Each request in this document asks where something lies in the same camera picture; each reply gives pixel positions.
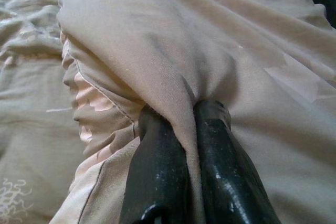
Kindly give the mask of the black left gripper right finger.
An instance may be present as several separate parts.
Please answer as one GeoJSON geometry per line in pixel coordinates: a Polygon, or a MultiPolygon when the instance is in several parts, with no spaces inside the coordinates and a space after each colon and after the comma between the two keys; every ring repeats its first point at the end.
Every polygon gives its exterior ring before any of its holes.
{"type": "Polygon", "coordinates": [[[218,101],[194,108],[206,223],[275,223],[276,213],[250,157],[218,101]]]}

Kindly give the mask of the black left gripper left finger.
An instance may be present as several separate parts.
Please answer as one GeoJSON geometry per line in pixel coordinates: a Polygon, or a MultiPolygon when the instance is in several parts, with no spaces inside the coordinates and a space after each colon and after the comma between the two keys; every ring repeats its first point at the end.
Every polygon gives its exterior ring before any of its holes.
{"type": "Polygon", "coordinates": [[[139,116],[139,137],[120,222],[187,223],[186,154],[171,124],[151,107],[144,107],[139,116]]]}

